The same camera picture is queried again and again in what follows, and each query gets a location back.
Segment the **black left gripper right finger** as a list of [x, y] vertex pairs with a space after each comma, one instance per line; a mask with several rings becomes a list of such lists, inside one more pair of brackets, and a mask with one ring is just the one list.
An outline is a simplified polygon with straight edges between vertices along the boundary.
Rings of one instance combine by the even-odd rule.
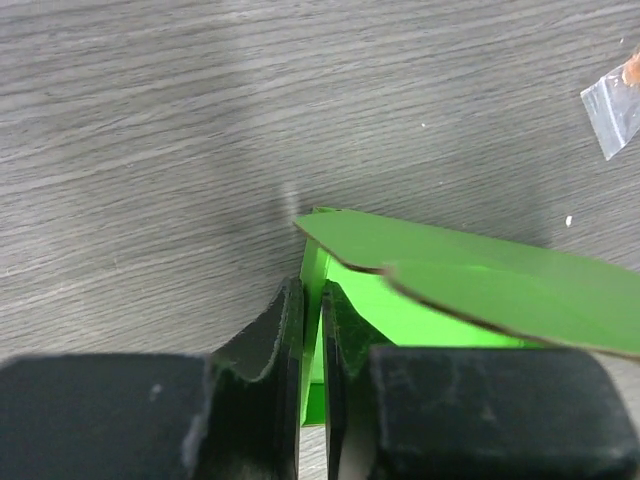
[[332, 479], [635, 479], [608, 372], [570, 349], [403, 347], [322, 293]]

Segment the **small clear plastic packet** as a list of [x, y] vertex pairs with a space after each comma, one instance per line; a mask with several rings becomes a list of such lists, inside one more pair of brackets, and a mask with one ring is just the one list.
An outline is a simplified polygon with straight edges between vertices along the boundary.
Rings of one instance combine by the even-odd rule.
[[618, 67], [580, 92], [606, 161], [639, 131], [639, 47]]

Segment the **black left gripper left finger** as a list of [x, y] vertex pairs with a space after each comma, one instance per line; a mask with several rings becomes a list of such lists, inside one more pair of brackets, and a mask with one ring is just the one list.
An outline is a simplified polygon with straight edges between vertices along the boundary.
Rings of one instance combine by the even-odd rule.
[[294, 479], [304, 293], [207, 354], [25, 355], [1, 366], [5, 479]]

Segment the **green paper box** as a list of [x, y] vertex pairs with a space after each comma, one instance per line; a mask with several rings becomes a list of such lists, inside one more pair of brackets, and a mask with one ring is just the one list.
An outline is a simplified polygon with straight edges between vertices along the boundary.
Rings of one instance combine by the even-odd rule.
[[391, 342], [543, 343], [639, 356], [639, 276], [602, 260], [349, 209], [297, 218], [308, 295], [304, 426], [325, 421], [322, 290], [341, 286]]

